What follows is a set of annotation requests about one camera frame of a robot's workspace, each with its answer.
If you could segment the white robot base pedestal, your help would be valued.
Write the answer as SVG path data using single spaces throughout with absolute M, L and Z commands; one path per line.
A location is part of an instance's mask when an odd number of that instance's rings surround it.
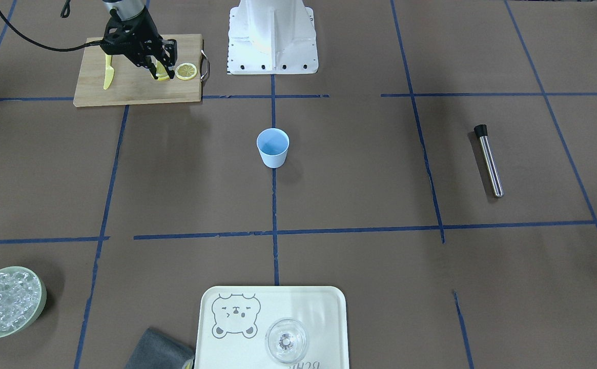
M 241 1 L 229 21 L 228 74 L 318 72 L 314 12 L 303 1 Z

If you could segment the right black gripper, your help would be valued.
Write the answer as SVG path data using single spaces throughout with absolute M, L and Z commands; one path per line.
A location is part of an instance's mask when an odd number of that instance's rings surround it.
M 177 41 L 164 39 L 148 9 L 142 9 L 130 18 L 120 16 L 118 10 L 109 10 L 110 19 L 99 46 L 104 54 L 124 55 L 137 67 L 145 67 L 158 80 L 158 60 L 164 65 L 170 79 L 175 76 Z

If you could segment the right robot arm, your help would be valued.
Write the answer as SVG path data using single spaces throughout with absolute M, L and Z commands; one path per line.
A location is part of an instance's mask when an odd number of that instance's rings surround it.
M 177 62 L 177 41 L 158 33 L 144 1 L 104 1 L 109 20 L 100 47 L 107 55 L 123 55 L 158 79 L 162 68 L 172 79 Z

